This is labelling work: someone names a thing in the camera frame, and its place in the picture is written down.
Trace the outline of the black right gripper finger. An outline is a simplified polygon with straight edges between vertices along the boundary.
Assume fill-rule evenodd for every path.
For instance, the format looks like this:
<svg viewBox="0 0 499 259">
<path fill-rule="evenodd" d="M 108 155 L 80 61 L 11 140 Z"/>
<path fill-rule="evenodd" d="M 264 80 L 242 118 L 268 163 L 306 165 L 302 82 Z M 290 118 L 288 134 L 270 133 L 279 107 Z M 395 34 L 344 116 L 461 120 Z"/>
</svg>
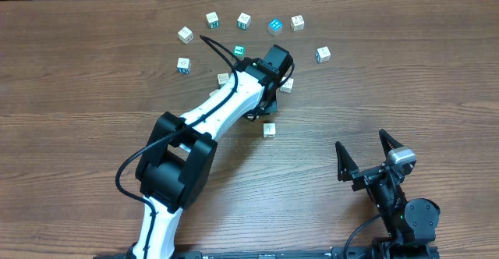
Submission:
<svg viewBox="0 0 499 259">
<path fill-rule="evenodd" d="M 379 138 L 386 158 L 390 151 L 403 147 L 403 145 L 393 138 L 385 129 L 379 130 Z"/>
<path fill-rule="evenodd" d="M 335 150 L 338 159 L 338 180 L 343 182 L 351 181 L 352 176 L 359 171 L 357 164 L 352 160 L 340 141 L 335 143 Z"/>
</svg>

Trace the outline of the wooden block yellow side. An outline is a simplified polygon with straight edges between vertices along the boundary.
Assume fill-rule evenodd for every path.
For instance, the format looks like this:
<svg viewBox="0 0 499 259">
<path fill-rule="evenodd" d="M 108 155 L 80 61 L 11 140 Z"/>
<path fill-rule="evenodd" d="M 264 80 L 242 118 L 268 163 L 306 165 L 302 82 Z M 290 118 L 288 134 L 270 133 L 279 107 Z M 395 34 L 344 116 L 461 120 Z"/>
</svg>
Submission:
<svg viewBox="0 0 499 259">
<path fill-rule="evenodd" d="M 291 93 L 292 92 L 292 87 L 293 87 L 293 78 L 288 78 L 288 79 L 283 79 L 282 82 L 281 82 L 281 86 L 279 88 L 279 90 L 281 92 L 285 92 L 285 93 Z"/>
</svg>

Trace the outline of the wooden block green bottom side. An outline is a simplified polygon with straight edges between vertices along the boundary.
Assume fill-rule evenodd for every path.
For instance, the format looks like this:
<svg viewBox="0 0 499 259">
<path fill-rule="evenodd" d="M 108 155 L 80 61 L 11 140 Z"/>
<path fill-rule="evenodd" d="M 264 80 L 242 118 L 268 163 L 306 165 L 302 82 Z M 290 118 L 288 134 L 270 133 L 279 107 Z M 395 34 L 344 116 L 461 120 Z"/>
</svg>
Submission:
<svg viewBox="0 0 499 259">
<path fill-rule="evenodd" d="M 216 89 L 216 90 L 214 90 L 214 91 L 210 92 L 210 93 L 209 93 L 209 96 L 210 96 L 210 97 L 212 97 L 212 96 L 214 96 L 217 92 L 219 92 L 219 89 Z"/>
</svg>

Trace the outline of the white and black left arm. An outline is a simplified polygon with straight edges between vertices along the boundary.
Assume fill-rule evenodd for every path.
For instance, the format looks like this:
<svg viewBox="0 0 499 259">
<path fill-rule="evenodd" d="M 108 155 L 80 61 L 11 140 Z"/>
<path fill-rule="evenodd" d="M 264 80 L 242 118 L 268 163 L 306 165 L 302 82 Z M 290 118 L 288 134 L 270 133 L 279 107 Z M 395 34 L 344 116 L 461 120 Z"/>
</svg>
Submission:
<svg viewBox="0 0 499 259">
<path fill-rule="evenodd" d="M 160 116 L 136 168 L 144 217 L 128 258 L 172 257 L 181 215 L 204 188 L 218 141 L 244 115 L 276 112 L 276 91 L 293 66 L 290 53 L 275 44 L 261 59 L 237 62 L 227 83 L 197 108 Z"/>
</svg>

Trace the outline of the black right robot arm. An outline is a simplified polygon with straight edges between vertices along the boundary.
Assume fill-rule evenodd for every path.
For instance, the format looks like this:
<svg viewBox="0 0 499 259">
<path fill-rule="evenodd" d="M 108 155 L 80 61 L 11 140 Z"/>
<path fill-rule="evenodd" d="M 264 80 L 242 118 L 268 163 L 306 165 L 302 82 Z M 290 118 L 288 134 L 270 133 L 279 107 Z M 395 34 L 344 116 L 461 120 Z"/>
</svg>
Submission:
<svg viewBox="0 0 499 259">
<path fill-rule="evenodd" d="M 379 130 L 385 160 L 371 169 L 360 170 L 341 142 L 335 143 L 338 180 L 352 182 L 354 191 L 365 190 L 378 214 L 356 228 L 341 250 L 331 252 L 342 258 L 439 258 L 431 247 L 436 239 L 441 210 L 426 198 L 407 200 L 401 184 L 416 165 L 415 152 L 398 142 L 386 130 Z M 354 237 L 365 227 L 381 219 L 386 237 L 377 237 L 368 247 L 354 248 Z"/>
</svg>

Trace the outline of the blue top wooden block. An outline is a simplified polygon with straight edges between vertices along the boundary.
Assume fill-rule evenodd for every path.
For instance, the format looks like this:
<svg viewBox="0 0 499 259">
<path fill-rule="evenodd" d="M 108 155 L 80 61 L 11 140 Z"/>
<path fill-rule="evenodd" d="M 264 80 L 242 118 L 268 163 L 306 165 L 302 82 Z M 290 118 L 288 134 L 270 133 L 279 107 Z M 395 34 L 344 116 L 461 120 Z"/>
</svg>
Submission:
<svg viewBox="0 0 499 259">
<path fill-rule="evenodd" d="M 283 29 L 283 23 L 279 19 L 273 19 L 272 21 L 269 22 L 267 31 L 272 35 L 272 36 L 278 36 Z"/>
</svg>

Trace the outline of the green top block letter L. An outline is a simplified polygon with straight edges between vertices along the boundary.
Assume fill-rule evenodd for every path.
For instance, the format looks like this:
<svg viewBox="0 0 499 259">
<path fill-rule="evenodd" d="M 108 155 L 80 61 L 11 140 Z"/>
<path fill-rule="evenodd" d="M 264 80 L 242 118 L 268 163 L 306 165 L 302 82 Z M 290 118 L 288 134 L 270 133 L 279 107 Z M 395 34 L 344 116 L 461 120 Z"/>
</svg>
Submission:
<svg viewBox="0 0 499 259">
<path fill-rule="evenodd" d="M 243 58 L 246 53 L 246 48 L 241 45 L 236 45 L 233 49 L 233 55 L 238 58 Z"/>
</svg>

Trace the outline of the wooden block black drawing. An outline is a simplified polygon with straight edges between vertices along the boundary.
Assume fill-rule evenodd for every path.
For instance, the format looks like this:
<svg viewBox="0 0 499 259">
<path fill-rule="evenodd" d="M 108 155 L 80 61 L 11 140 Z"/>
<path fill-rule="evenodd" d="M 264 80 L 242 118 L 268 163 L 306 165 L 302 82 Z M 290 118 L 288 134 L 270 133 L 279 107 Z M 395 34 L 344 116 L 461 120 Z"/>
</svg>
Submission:
<svg viewBox="0 0 499 259">
<path fill-rule="evenodd" d="M 305 21 L 302 15 L 293 16 L 291 18 L 291 27 L 294 32 L 303 30 L 305 27 Z"/>
</svg>

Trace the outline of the wooden block blue side right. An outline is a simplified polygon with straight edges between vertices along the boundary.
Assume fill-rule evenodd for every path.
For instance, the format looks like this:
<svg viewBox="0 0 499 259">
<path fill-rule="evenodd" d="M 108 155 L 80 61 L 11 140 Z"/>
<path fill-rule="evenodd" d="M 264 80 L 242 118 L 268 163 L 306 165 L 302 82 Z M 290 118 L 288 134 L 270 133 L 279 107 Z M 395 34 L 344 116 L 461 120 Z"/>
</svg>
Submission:
<svg viewBox="0 0 499 259">
<path fill-rule="evenodd" d="M 331 58 L 331 52 L 328 46 L 318 48 L 315 53 L 315 58 L 317 59 L 318 63 L 329 61 Z"/>
</svg>

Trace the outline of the wooden block blue side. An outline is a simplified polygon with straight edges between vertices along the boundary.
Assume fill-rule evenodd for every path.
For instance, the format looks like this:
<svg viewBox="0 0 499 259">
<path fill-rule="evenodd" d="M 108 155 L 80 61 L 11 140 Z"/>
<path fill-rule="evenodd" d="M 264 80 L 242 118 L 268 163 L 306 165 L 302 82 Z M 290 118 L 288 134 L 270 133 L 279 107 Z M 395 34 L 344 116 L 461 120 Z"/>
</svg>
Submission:
<svg viewBox="0 0 499 259">
<path fill-rule="evenodd" d="M 191 61 L 188 58 L 178 58 L 177 70 L 182 74 L 189 74 L 191 71 Z"/>
<path fill-rule="evenodd" d="M 318 48 L 315 53 L 315 58 L 317 59 L 318 63 L 329 61 L 331 58 L 331 52 L 328 46 Z"/>
</svg>

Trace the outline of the wooden block teal side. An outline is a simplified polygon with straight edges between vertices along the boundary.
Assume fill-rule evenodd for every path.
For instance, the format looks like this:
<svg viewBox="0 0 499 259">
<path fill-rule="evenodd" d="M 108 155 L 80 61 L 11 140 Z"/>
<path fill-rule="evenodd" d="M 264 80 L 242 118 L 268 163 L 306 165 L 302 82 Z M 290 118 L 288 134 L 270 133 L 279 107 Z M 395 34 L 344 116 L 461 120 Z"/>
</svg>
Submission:
<svg viewBox="0 0 499 259">
<path fill-rule="evenodd" d="M 251 24 L 251 16 L 244 12 L 241 12 L 237 19 L 237 27 L 242 30 L 248 30 L 250 24 Z"/>
</svg>

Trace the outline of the wooden block green letter side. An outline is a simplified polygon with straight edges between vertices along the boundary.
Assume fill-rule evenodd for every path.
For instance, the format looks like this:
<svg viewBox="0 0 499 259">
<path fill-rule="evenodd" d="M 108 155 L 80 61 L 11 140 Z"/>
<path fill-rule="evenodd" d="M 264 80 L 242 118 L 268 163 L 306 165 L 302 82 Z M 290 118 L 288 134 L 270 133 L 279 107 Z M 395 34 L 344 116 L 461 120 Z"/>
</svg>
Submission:
<svg viewBox="0 0 499 259">
<path fill-rule="evenodd" d="M 206 14 L 207 23 L 210 29 L 220 27 L 220 21 L 216 12 L 209 12 Z"/>
</svg>

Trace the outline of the wooden block blue side left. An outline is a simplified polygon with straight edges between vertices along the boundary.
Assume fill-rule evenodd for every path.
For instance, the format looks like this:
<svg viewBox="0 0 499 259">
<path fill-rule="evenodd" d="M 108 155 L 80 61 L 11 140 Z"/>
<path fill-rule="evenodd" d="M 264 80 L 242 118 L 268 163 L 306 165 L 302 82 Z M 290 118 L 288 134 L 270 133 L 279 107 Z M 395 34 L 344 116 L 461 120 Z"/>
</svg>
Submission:
<svg viewBox="0 0 499 259">
<path fill-rule="evenodd" d="M 188 58 L 178 58 L 177 70 L 182 74 L 189 74 L 191 71 L 191 61 Z"/>
</svg>

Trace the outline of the plain wooden block far left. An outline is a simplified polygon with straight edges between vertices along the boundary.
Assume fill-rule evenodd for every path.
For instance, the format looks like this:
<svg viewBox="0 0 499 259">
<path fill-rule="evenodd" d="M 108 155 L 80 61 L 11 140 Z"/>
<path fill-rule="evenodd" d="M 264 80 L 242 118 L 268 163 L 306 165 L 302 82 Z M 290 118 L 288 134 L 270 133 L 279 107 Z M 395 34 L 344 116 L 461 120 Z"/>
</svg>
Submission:
<svg viewBox="0 0 499 259">
<path fill-rule="evenodd" d="M 178 36 L 181 42 L 188 44 L 193 40 L 193 32 L 188 27 L 183 27 L 179 32 Z"/>
</svg>

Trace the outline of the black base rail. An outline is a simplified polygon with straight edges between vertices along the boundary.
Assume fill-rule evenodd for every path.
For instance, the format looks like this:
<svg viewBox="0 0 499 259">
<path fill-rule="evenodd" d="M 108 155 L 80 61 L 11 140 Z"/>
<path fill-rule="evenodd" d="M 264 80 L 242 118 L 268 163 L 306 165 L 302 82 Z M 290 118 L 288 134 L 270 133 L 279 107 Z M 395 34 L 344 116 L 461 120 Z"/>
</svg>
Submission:
<svg viewBox="0 0 499 259">
<path fill-rule="evenodd" d="M 369 247 L 349 247 L 346 258 L 383 258 L 381 255 L 376 255 L 374 251 L 370 251 Z M 429 258 L 438 259 L 440 254 L 437 247 L 430 247 L 429 253 L 425 254 L 425 250 L 418 251 L 416 255 L 402 255 L 401 250 L 395 255 L 390 255 L 385 258 Z M 132 254 L 128 256 L 125 254 L 114 255 L 97 255 L 94 259 L 125 259 L 135 258 Z M 207 253 L 203 254 L 200 251 L 189 252 L 174 252 L 171 256 L 173 259 L 341 259 L 343 256 L 343 247 L 333 247 L 330 250 L 297 250 L 297 251 L 273 251 L 273 252 L 231 252 L 231 253 Z"/>
</svg>

